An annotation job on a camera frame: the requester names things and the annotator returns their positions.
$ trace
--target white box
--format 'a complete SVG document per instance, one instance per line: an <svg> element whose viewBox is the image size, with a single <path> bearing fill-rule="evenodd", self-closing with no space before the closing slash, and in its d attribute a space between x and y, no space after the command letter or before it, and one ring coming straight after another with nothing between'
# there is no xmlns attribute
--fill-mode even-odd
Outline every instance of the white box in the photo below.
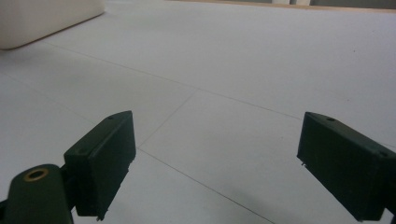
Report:
<svg viewBox="0 0 396 224"><path fill-rule="evenodd" d="M0 0L0 49L13 49L98 16L103 0Z"/></svg>

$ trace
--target white floor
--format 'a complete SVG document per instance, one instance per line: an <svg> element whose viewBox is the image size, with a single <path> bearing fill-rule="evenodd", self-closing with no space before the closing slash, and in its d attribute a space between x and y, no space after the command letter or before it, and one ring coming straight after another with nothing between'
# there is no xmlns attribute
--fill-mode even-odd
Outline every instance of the white floor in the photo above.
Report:
<svg viewBox="0 0 396 224"><path fill-rule="evenodd" d="M302 118L396 150L394 27L390 13L108 1L0 51L0 199L132 110L139 150L103 223L358 223L296 158Z"/></svg>

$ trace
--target screw hole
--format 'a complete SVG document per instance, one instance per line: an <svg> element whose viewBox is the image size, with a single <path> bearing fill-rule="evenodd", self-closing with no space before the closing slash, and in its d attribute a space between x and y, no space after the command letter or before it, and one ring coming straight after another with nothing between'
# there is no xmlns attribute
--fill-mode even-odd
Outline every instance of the screw hole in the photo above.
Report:
<svg viewBox="0 0 396 224"><path fill-rule="evenodd" d="M24 181L26 182L32 182L32 181L37 181L39 179L42 179L44 176L46 176L49 173L48 169L45 168L38 168L35 169L29 173L27 173L27 175L25 175L25 177L23 178Z"/></svg>

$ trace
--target floor tile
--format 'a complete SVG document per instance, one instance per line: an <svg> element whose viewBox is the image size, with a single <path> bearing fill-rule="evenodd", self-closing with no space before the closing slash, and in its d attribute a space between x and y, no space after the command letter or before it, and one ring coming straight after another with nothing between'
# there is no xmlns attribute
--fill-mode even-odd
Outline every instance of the floor tile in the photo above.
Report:
<svg viewBox="0 0 396 224"><path fill-rule="evenodd" d="M274 223L357 223L296 158L301 128L199 91L141 148Z"/></svg>
<svg viewBox="0 0 396 224"><path fill-rule="evenodd" d="M296 118L348 120L396 146L395 14L173 1L106 10L45 41Z"/></svg>
<svg viewBox="0 0 396 224"><path fill-rule="evenodd" d="M47 53L16 63L6 73L93 123L132 110L138 146L195 91L47 44L40 50Z"/></svg>
<svg viewBox="0 0 396 224"><path fill-rule="evenodd" d="M64 164L64 153L93 124L8 76L0 76L0 201L31 167Z"/></svg>
<svg viewBox="0 0 396 224"><path fill-rule="evenodd" d="M103 223L270 224L144 152L131 167ZM97 223L76 214L74 220Z"/></svg>
<svg viewBox="0 0 396 224"><path fill-rule="evenodd" d="M0 72L8 65L21 63L27 59L36 56L37 54L40 54L40 45L41 44L39 43L33 43L23 46L22 48L0 50Z"/></svg>

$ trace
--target brass insert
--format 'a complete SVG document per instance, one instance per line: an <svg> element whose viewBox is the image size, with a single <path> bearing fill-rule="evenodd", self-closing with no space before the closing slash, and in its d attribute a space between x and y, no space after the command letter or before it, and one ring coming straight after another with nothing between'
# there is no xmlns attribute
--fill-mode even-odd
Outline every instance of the brass insert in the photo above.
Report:
<svg viewBox="0 0 396 224"><path fill-rule="evenodd" d="M34 170L30 171L29 173L27 173L24 176L23 180L26 182L37 181L39 179L44 178L48 173L49 173L49 170L46 168L37 168L37 169L34 169Z"/></svg>

